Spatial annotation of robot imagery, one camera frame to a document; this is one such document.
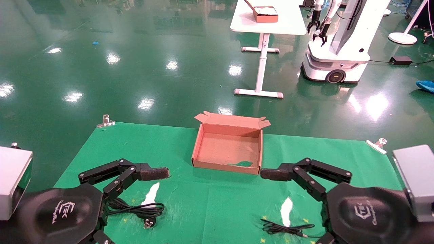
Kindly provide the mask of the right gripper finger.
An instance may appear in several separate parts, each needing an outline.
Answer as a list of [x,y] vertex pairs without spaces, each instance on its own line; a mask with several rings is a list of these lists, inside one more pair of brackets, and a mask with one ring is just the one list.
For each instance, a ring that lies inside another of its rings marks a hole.
[[310,158],[302,159],[297,163],[282,163],[277,169],[264,168],[259,174],[262,179],[294,181],[316,201],[324,201],[327,192],[311,175],[337,184],[350,183],[352,178],[352,173],[347,170]]

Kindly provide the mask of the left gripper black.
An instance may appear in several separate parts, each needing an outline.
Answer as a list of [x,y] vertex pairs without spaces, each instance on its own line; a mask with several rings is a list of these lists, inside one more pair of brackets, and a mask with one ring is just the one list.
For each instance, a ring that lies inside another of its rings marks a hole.
[[90,184],[25,194],[10,219],[11,244],[113,244],[103,193]]

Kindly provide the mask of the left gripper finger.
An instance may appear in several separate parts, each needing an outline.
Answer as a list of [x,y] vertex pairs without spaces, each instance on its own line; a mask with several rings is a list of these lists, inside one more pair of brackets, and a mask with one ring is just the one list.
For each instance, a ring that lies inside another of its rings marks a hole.
[[152,168],[147,163],[132,163],[126,159],[115,160],[78,174],[80,184],[94,185],[113,179],[103,188],[103,198],[107,201],[117,198],[135,181],[146,182],[168,177],[169,169],[166,167]]

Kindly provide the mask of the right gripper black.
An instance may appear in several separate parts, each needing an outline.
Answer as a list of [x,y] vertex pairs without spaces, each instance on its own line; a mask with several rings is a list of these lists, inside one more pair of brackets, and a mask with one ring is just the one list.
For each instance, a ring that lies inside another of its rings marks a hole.
[[325,200],[327,232],[316,244],[406,244],[417,225],[401,190],[341,183]]

